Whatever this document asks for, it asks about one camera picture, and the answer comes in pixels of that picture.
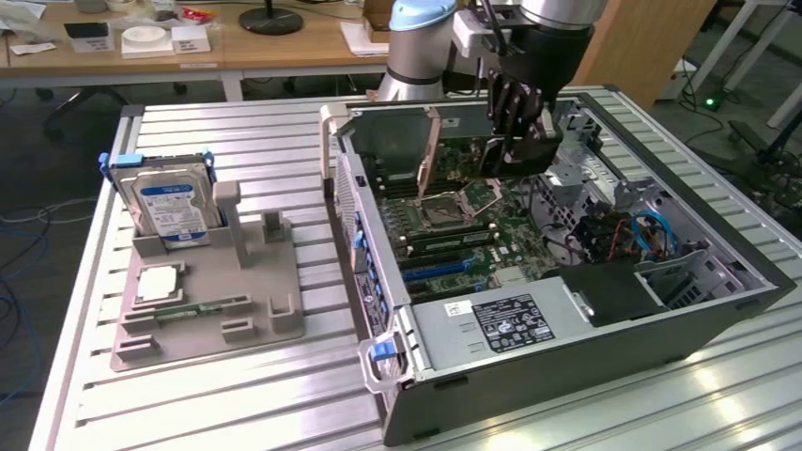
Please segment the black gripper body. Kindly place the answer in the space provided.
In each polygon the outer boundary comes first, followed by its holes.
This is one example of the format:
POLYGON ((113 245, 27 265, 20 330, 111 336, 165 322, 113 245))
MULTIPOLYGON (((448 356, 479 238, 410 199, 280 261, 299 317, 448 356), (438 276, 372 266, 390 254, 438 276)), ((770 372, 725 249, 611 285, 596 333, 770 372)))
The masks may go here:
POLYGON ((506 83, 526 85, 543 101, 555 102, 572 80, 594 34, 594 26, 576 30, 532 25, 510 29, 499 67, 490 82, 490 99, 500 97, 506 83))

